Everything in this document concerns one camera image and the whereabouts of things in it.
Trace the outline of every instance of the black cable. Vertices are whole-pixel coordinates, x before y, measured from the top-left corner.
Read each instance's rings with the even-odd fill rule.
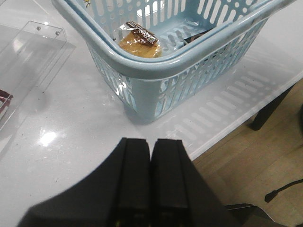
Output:
[[[273,190],[271,193],[268,193],[265,196],[264,201],[265,202],[272,201],[278,195],[279,192],[281,192],[281,191],[283,191],[283,190],[285,190],[285,189],[287,189],[287,188],[289,188],[289,187],[291,187],[291,186],[293,186],[295,184],[299,184],[299,183],[303,183],[303,179],[291,182],[291,183],[289,183],[289,184],[287,184],[287,185],[285,185],[282,188],[279,188],[277,190]]]

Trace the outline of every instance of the wooden floor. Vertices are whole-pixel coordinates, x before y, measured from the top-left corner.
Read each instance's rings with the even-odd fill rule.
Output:
[[[194,161],[224,205],[251,203],[277,223],[303,223],[303,183],[264,202],[267,193],[303,178],[302,104],[303,80],[259,131],[248,127],[251,118]]]

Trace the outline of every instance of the transparent plastic container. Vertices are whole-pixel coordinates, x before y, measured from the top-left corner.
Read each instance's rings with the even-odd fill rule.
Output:
[[[86,40],[120,99],[153,121],[235,65],[267,19],[294,0],[52,0]],[[163,56],[131,55],[114,40],[126,21],[160,38]],[[183,47],[183,40],[212,30]]]
[[[21,30],[0,25],[0,130],[34,85],[50,82],[51,69],[66,44],[61,28],[29,21]]]

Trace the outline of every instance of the light blue plastic basket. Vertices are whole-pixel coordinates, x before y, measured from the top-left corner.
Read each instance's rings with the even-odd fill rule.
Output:
[[[153,121],[235,65],[268,17],[295,0],[52,0],[86,40],[107,84]],[[117,45],[135,21],[160,38],[163,56],[141,58]],[[213,28],[194,42],[183,40]]]

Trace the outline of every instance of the table leg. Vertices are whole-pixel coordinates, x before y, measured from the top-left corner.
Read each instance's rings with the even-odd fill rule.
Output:
[[[251,129],[253,129],[255,131],[259,130],[264,125],[264,123],[268,120],[268,118],[271,116],[271,114],[275,111],[275,109],[280,105],[280,103],[283,101],[283,99],[286,97],[286,95],[290,92],[290,90],[292,88],[293,88],[293,86],[288,88],[285,92],[280,94],[277,98],[275,98],[273,101],[271,101],[265,107],[263,107],[263,109],[261,109],[258,112],[253,123],[250,125]]]

